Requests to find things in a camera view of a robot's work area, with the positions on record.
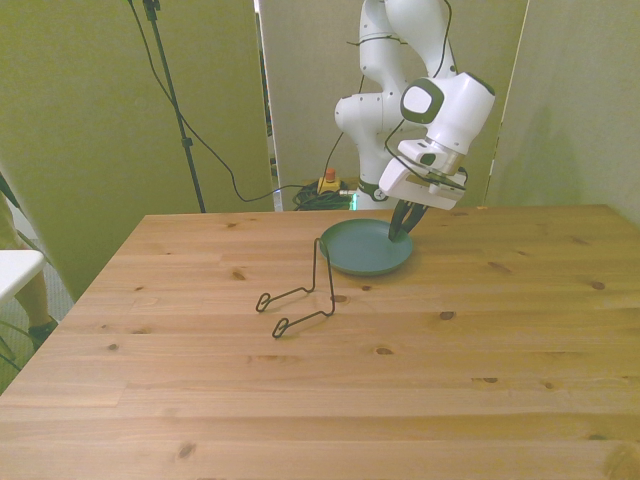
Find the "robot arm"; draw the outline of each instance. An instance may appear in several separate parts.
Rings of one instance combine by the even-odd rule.
[[[457,74],[451,48],[444,41],[446,31],[443,0],[365,0],[362,7],[360,68],[383,92],[342,99],[336,121],[358,147],[359,207],[389,208],[393,206],[389,197],[401,200],[391,238],[399,229],[399,217],[414,204],[422,206],[412,208],[408,223],[415,225],[421,215],[414,210],[450,209],[462,197],[466,174],[459,172],[460,163],[493,105],[490,86],[469,73]],[[398,39],[420,55],[427,78],[407,85],[398,60]],[[423,139],[401,142],[400,153],[392,155],[380,137],[402,119],[409,128],[423,126],[428,131]],[[412,225],[403,228],[408,231]]]

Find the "floor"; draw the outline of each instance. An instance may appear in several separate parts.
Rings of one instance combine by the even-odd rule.
[[[49,313],[55,319],[62,320],[71,310],[73,301],[62,284],[60,277],[50,265],[47,265],[44,269],[44,278],[47,283]],[[23,330],[28,327],[27,316],[15,299],[0,306],[0,319]],[[15,354],[13,362],[19,367],[23,367],[33,355],[31,341],[4,325],[0,325],[0,337]],[[0,358],[0,393],[5,391],[17,374],[18,372],[15,368]]]

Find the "table surface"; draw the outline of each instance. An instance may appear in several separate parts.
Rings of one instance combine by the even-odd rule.
[[[336,273],[336,314],[274,340],[326,278],[258,297],[309,287],[329,226],[389,215],[145,218],[0,397],[0,478],[640,478],[640,232],[429,211],[403,267]]]
[[[18,293],[44,265],[44,255],[35,250],[0,250],[0,305]]]

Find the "black cable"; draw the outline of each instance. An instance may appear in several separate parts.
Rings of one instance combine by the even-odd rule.
[[[394,37],[393,35],[385,35],[384,37],[373,37],[373,38],[366,38],[360,42],[347,42],[349,45],[353,45],[355,47],[359,47],[360,45],[362,45],[363,43],[366,42],[370,42],[371,40],[395,40],[396,42],[398,42],[400,45],[406,45],[407,42],[403,42],[402,40],[400,40],[397,37]]]
[[[438,67],[438,70],[436,70],[434,78],[438,76],[438,74],[440,73],[440,69],[442,68],[442,64],[444,63],[444,57],[446,56],[447,52],[447,40],[449,39],[449,27],[451,27],[451,19],[453,18],[453,9],[451,8],[449,0],[444,0],[444,3],[447,4],[447,8],[449,9],[449,20],[447,20],[447,29],[444,32],[444,42],[442,43],[442,57],[440,58],[440,66]]]
[[[358,88],[358,94],[362,93],[362,86],[364,85],[364,75],[362,75],[362,78],[360,79],[360,88]]]
[[[393,158],[395,158],[396,160],[398,160],[403,166],[404,168],[406,168],[407,170],[409,170],[411,173],[413,173],[416,177],[424,180],[425,182],[429,182],[429,183],[434,183],[433,181],[427,180],[426,178],[424,178],[422,175],[420,175],[418,172],[416,172],[415,170],[413,170],[409,165],[407,165],[406,163],[404,163],[404,161],[402,161],[400,159],[400,155],[395,153],[393,150],[391,150],[391,147],[389,146],[389,140],[391,139],[391,137],[393,137],[395,135],[395,133],[398,131],[398,129],[402,126],[402,124],[404,123],[404,118],[400,121],[400,123],[396,126],[396,128],[393,129],[393,131],[389,134],[389,136],[385,139],[384,141],[384,149],[389,152],[391,155],[393,155]]]
[[[322,172],[322,182],[320,183],[320,188],[322,188],[322,186],[324,185],[324,179],[327,176],[327,170],[329,169],[329,161],[331,160],[331,156],[333,155],[333,152],[335,152],[336,147],[338,146],[338,143],[340,143],[340,140],[342,140],[342,136],[344,135],[344,132],[340,133],[340,135],[338,135],[338,139],[336,140],[336,143],[333,144],[333,148],[331,149],[331,152],[329,152],[329,156],[327,157],[327,162],[324,164],[324,172]]]
[[[346,182],[340,182],[340,189],[346,190],[348,185]],[[298,210],[338,210],[340,208],[349,208],[351,198],[340,195],[340,192],[323,192],[318,195],[318,181],[301,188],[295,197],[295,211]]]
[[[153,76],[156,79],[156,82],[158,82],[158,85],[160,85],[160,88],[162,89],[165,97],[167,97],[167,99],[169,100],[169,103],[171,103],[171,105],[174,106],[175,105],[173,103],[173,99],[171,98],[171,95],[169,95],[169,92],[167,92],[167,89],[165,88],[164,84],[162,83],[162,81],[160,80],[160,77],[158,76],[158,73],[156,72],[155,66],[153,64],[153,58],[151,57],[151,50],[149,49],[149,44],[147,43],[147,37],[144,34],[144,30],[142,29],[142,24],[140,23],[140,18],[138,17],[138,12],[136,12],[135,7],[133,6],[133,0],[128,0],[129,2],[129,6],[131,7],[131,11],[133,12],[133,16],[135,17],[136,23],[138,24],[138,30],[140,31],[140,35],[142,36],[142,41],[144,43],[144,48],[145,51],[147,52],[147,58],[149,59],[149,65],[151,66],[151,71],[153,72]],[[182,112],[180,112],[180,117],[182,118],[182,121],[184,122],[184,124],[187,126],[187,128],[189,129],[189,131],[193,134],[194,137],[196,137],[198,139],[198,141],[207,149],[209,150],[217,159],[218,161],[222,164],[222,166],[224,168],[227,169],[227,171],[229,172],[229,175],[231,176],[231,183],[233,184],[233,190],[235,191],[237,197],[242,200],[245,203],[249,203],[249,202],[255,202],[257,200],[261,200],[263,198],[266,198],[270,195],[273,195],[276,192],[279,192],[285,188],[290,188],[290,187],[296,187],[296,188],[300,188],[300,187],[304,187],[304,185],[285,185],[284,187],[280,187],[280,188],[276,188],[275,190],[262,195],[260,197],[256,197],[256,198],[244,198],[240,192],[238,191],[238,187],[236,185],[236,178],[235,175],[233,173],[233,170],[231,170],[231,167],[229,167],[229,165],[226,164],[226,162],[220,157],[220,155],[218,155],[216,153],[215,150],[213,150],[213,148],[211,148],[203,139],[200,135],[198,135],[198,133],[191,127],[191,125],[189,125],[189,122],[187,121],[186,118],[184,118],[184,115],[182,115]]]
[[[151,28],[153,30],[153,35],[156,39],[156,44],[158,46],[158,54],[160,55],[160,60],[162,61],[162,68],[164,69],[164,75],[167,79],[167,87],[169,89],[169,93],[171,95],[173,111],[176,116],[176,120],[178,121],[178,129],[180,130],[180,143],[182,144],[182,148],[184,149],[184,154],[187,157],[187,164],[189,165],[189,173],[191,173],[191,180],[193,181],[193,187],[195,189],[196,197],[198,199],[198,206],[200,207],[201,213],[207,213],[207,209],[204,204],[204,198],[202,197],[202,191],[200,190],[200,181],[198,180],[198,172],[196,169],[195,162],[193,161],[193,154],[191,153],[191,147],[193,146],[193,141],[187,137],[187,133],[184,130],[184,122],[182,121],[182,114],[180,112],[180,107],[178,105],[178,97],[176,96],[176,92],[173,88],[173,82],[171,81],[171,70],[169,69],[169,64],[167,62],[167,57],[164,53],[164,47],[162,46],[162,39],[160,38],[160,30],[158,29],[158,16],[156,15],[156,10],[160,10],[159,0],[143,0],[143,6],[145,13],[147,14],[147,20],[151,23]]]

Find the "tripod pole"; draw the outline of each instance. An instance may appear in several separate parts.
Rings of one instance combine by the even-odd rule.
[[[145,12],[147,13],[147,20],[151,22],[153,28],[153,34],[156,37],[156,43],[158,44],[158,52],[160,53],[160,59],[162,60],[162,67],[164,68],[165,77],[167,77],[167,86],[169,87],[169,94],[171,95],[171,103],[176,112],[176,118],[178,120],[178,127],[180,127],[180,135],[182,137],[182,146],[184,153],[187,156],[187,162],[189,163],[189,170],[191,171],[191,178],[193,180],[193,186],[196,190],[196,196],[198,197],[198,204],[200,205],[200,212],[206,213],[204,207],[204,200],[202,199],[202,192],[200,191],[200,184],[198,183],[198,175],[196,173],[196,166],[193,163],[193,156],[191,155],[191,146],[193,140],[187,137],[184,130],[184,123],[182,121],[182,113],[180,113],[180,107],[178,106],[178,99],[176,98],[176,92],[173,88],[173,82],[171,81],[171,73],[169,72],[169,65],[167,64],[167,58],[164,55],[164,48],[162,47],[162,40],[160,40],[160,32],[158,31],[156,10],[160,10],[160,3],[158,0],[142,0],[144,4]]]

